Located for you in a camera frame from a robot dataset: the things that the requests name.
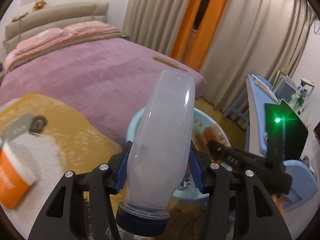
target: pink blanket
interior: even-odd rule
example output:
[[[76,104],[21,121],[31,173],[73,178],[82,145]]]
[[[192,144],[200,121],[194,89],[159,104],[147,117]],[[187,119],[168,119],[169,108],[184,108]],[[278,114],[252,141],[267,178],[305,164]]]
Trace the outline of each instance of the pink blanket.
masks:
[[[0,106],[39,93],[73,107],[102,134],[125,144],[132,117],[145,107],[158,74],[168,66],[153,60],[162,54],[116,38],[85,42],[40,56],[8,73],[0,88]],[[200,95],[206,80],[178,63],[196,81]]]

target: curtain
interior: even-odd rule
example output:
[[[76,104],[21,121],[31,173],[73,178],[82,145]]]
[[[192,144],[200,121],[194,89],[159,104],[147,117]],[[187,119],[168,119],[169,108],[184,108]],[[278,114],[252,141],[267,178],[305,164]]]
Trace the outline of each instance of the curtain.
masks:
[[[174,58],[177,61],[181,62],[187,48],[200,3],[201,0],[190,0],[186,13],[183,17],[181,27],[170,55],[171,58]]]
[[[169,55],[189,0],[129,0],[122,32],[132,42]]]
[[[227,1],[210,0],[184,62],[188,67],[199,71],[207,55]]]
[[[292,76],[313,19],[306,0],[228,0],[199,71],[206,100],[224,112],[248,73],[270,82],[278,70]]]

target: silver screw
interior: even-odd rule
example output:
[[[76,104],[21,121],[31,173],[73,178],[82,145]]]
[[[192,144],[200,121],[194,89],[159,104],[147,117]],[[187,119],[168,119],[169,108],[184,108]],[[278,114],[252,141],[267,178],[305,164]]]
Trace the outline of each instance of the silver screw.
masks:
[[[64,176],[66,176],[67,178],[72,177],[72,175],[73,175],[73,172],[72,172],[72,171],[67,171],[67,172],[64,174]]]
[[[252,177],[254,175],[253,171],[250,171],[250,170],[247,170],[245,172],[245,174],[248,176],[248,177]]]
[[[210,167],[212,168],[212,169],[214,169],[214,170],[217,170],[217,169],[219,169],[219,164],[217,164],[217,163],[211,163],[210,164]]]
[[[105,163],[104,163],[104,164],[101,164],[100,167],[99,167],[99,169],[102,170],[102,171],[105,171],[105,170],[107,170],[108,168],[109,168],[108,164],[105,164]]]

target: translucent plastic bottle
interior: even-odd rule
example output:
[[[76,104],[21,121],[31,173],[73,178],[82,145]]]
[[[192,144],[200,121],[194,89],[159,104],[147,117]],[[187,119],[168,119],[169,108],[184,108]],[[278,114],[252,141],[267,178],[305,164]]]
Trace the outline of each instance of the translucent plastic bottle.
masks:
[[[144,236],[164,231],[169,200],[186,172],[194,106],[193,77],[174,68],[163,70],[141,118],[127,163],[126,199],[119,204],[117,214],[117,223],[124,230]]]

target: dark blue bottle cap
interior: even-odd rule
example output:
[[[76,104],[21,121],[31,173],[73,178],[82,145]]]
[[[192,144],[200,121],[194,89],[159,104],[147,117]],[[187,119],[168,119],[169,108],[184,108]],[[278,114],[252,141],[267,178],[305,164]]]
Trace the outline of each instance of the dark blue bottle cap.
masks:
[[[164,218],[146,218],[118,207],[116,223],[123,230],[145,237],[159,236],[163,234],[169,220],[169,214]]]

